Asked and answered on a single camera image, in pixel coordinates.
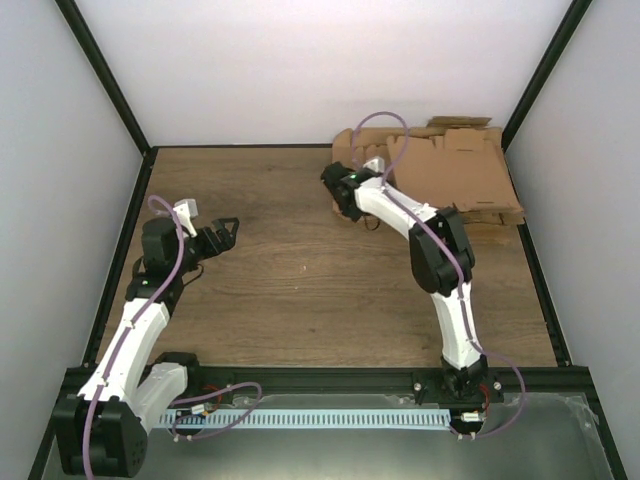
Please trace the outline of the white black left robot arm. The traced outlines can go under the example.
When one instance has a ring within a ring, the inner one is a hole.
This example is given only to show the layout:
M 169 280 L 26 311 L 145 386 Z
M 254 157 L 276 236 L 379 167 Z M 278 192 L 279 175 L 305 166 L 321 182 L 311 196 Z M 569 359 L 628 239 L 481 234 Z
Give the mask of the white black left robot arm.
M 68 475 L 132 478 L 145 459 L 148 436 L 170 403 L 196 402 L 204 392 L 196 355 L 169 352 L 147 363 L 183 293 L 185 274 L 231 250 L 240 221 L 220 218 L 195 228 L 189 216 L 142 227 L 118 328 L 102 360 L 76 394 L 56 404 L 53 427 L 61 467 Z

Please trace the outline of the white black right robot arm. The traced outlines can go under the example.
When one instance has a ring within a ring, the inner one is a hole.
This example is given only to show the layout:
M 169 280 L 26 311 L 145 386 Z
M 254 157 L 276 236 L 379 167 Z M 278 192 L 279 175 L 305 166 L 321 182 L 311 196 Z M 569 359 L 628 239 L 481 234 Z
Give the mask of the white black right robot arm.
M 357 170 L 334 162 L 320 179 L 343 216 L 352 221 L 373 216 L 407 240 L 413 278 L 431 296 L 438 318 L 445 393 L 468 402 L 479 392 L 488 362 L 474 324 L 475 255 L 464 222 L 452 207 L 438 209 L 392 187 L 383 166 L 378 157 Z

